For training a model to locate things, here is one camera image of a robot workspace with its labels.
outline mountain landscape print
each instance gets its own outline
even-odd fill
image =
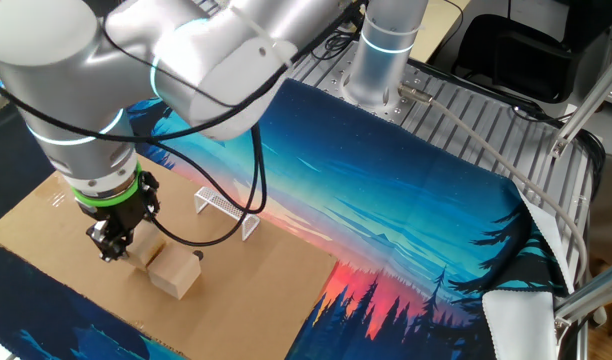
[[[140,135],[188,128],[158,99],[128,113]],[[510,180],[292,80],[260,128],[269,187],[260,216],[339,259],[287,359],[494,359],[486,291],[566,293]],[[245,202],[249,133],[164,143]],[[208,185],[175,156],[138,150]]]

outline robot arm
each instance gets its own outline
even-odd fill
[[[22,101],[80,128],[130,136],[122,109],[155,96],[196,126],[248,97],[349,4],[233,0],[208,19],[190,0],[129,0],[100,22],[80,0],[0,0],[0,77]],[[139,63],[109,39],[220,103]],[[122,256],[144,218],[144,196],[157,206],[158,184],[142,174],[133,145],[80,136],[22,115],[82,210],[98,221],[88,234],[101,257]],[[244,111],[203,134],[233,138],[257,120]],[[143,189],[137,186],[140,176]]]

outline pine tree silhouette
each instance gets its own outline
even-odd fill
[[[480,268],[488,270],[488,272],[484,276],[471,281],[449,280],[448,282],[453,289],[468,295],[480,293],[484,289],[490,289],[498,284],[499,276],[504,273],[504,267],[517,256],[523,248],[525,240],[530,236],[532,219],[526,205],[521,202],[508,216],[494,221],[498,224],[504,222],[509,223],[503,229],[484,233],[484,235],[490,236],[489,239],[472,241],[473,244],[478,246],[504,244],[504,247],[495,257],[480,263]]]
[[[446,276],[446,268],[442,270],[442,273],[433,281],[435,286],[435,291],[433,294],[424,302],[424,306],[422,310],[424,311],[422,315],[419,317],[419,325],[425,327],[426,329],[430,329],[433,323],[433,319],[435,318],[435,310],[437,310],[437,293],[439,289],[444,284],[444,277]]]
[[[302,328],[299,330],[299,333],[295,338],[297,340],[293,343],[293,346],[291,346],[290,350],[288,351],[288,356],[286,356],[286,360],[298,359],[300,357],[299,355],[304,352],[304,349],[308,349],[308,347],[310,346],[310,343],[312,342],[313,338],[313,325],[317,320],[319,311],[324,305],[324,299],[326,299],[326,293],[322,295],[317,304],[315,304],[315,307],[313,307],[313,310],[310,312],[310,315],[308,315],[306,321],[304,321]]]
[[[375,343],[380,346],[388,346],[390,345],[390,339],[392,338],[393,328],[395,325],[395,319],[397,318],[397,310],[399,309],[399,296],[393,302],[388,313],[386,313],[386,318],[384,318],[384,322],[377,330],[377,334],[375,334]]]
[[[471,315],[471,319],[468,323],[444,334],[445,337],[454,340],[455,350],[460,351],[458,360],[495,359],[492,339],[482,307],[484,291],[494,289],[510,280],[524,281],[528,286],[536,286],[536,284],[543,286],[544,281],[548,281],[548,274],[544,277],[544,268],[539,265],[544,265],[549,259],[525,250],[538,246],[532,244],[531,240],[528,243],[526,240],[533,239],[536,240],[534,243],[539,244],[541,234],[534,231],[532,219],[524,203],[520,202],[510,214],[494,223],[506,225],[501,230],[484,232],[483,234],[488,236],[487,239],[471,242],[477,246],[503,244],[495,257],[480,263],[480,268],[487,272],[482,277],[471,281],[449,280],[453,289],[470,295],[470,297],[454,301],[453,304],[459,305],[462,310]],[[518,265],[518,259],[523,261],[522,266],[514,268],[514,265]]]
[[[308,356],[311,358],[328,359],[330,357],[341,331],[339,328],[340,323],[345,316],[346,309],[343,308],[343,305],[347,290],[348,286],[341,293],[337,294],[335,300],[332,301],[330,306],[324,308],[324,311],[315,323],[313,327],[315,338],[308,350]]]
[[[366,293],[357,303],[355,310],[348,316],[344,329],[339,336],[335,356],[337,359],[344,358],[354,359],[359,348],[366,341],[366,333],[373,317],[373,306],[370,311],[369,307],[377,290],[377,278],[368,286]]]

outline cardboard surface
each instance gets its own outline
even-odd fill
[[[160,221],[193,241],[235,223],[214,208],[196,215],[196,184],[140,159],[161,183]],[[106,264],[84,231],[92,220],[57,174],[0,220],[0,244],[192,359],[283,359],[336,260],[266,221],[246,242],[203,248],[202,275],[178,301],[126,262]]]

